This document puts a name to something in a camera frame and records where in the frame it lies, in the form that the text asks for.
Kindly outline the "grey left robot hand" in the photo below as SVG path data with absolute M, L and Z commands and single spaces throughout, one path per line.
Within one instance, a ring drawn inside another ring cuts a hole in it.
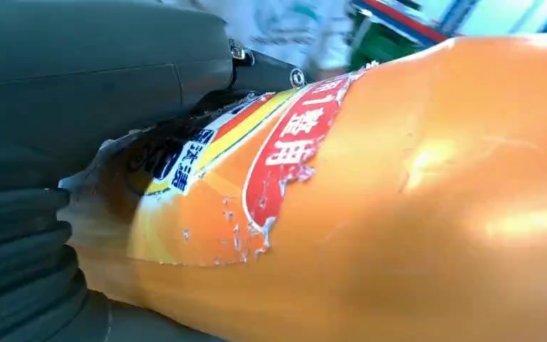
M 104 140 L 210 93 L 286 90 L 293 64 L 161 1 L 0 1 L 0 191 L 52 187 Z

